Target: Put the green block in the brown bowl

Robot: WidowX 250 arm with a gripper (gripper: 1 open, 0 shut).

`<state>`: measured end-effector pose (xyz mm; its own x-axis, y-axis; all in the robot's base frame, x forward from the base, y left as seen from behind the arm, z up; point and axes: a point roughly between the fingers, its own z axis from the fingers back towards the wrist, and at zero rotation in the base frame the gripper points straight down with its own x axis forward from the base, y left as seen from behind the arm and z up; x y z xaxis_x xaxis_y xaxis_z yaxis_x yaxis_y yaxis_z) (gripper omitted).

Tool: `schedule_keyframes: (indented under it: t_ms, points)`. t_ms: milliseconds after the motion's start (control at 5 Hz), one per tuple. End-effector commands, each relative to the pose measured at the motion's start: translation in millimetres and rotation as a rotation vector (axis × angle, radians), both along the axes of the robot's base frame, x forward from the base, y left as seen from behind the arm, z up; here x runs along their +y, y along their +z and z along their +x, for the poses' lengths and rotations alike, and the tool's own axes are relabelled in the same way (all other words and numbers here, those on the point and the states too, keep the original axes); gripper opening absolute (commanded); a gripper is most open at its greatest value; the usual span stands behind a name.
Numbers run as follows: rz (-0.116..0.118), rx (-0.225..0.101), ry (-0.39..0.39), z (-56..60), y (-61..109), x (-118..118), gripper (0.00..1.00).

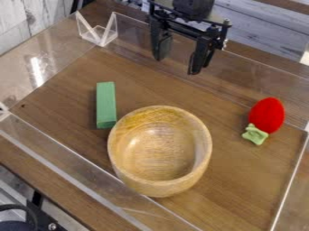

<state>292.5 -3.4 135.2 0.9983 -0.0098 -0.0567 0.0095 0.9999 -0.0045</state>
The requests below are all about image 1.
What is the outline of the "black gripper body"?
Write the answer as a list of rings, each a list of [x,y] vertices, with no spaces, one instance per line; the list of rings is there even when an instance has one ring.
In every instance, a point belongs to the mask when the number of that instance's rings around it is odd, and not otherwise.
[[[214,37],[217,48],[226,48],[232,21],[216,13],[216,0],[148,0],[148,3],[149,14],[166,21],[172,30],[193,38]]]

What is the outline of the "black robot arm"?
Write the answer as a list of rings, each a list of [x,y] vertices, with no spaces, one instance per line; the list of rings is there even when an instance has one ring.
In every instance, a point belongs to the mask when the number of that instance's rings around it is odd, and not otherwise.
[[[206,68],[216,50],[224,50],[232,27],[229,19],[213,16],[216,0],[148,0],[152,48],[161,61],[172,51],[173,33],[196,41],[190,56],[189,75]]]

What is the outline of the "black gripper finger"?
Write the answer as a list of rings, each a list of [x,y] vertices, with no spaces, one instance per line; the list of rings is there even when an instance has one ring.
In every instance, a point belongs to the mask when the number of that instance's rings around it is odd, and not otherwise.
[[[170,53],[173,35],[166,23],[156,18],[150,21],[150,34],[154,59],[161,61]]]
[[[202,68],[206,68],[213,59],[216,48],[213,40],[208,37],[200,37],[197,40],[196,50],[190,57],[189,74],[197,75]]]

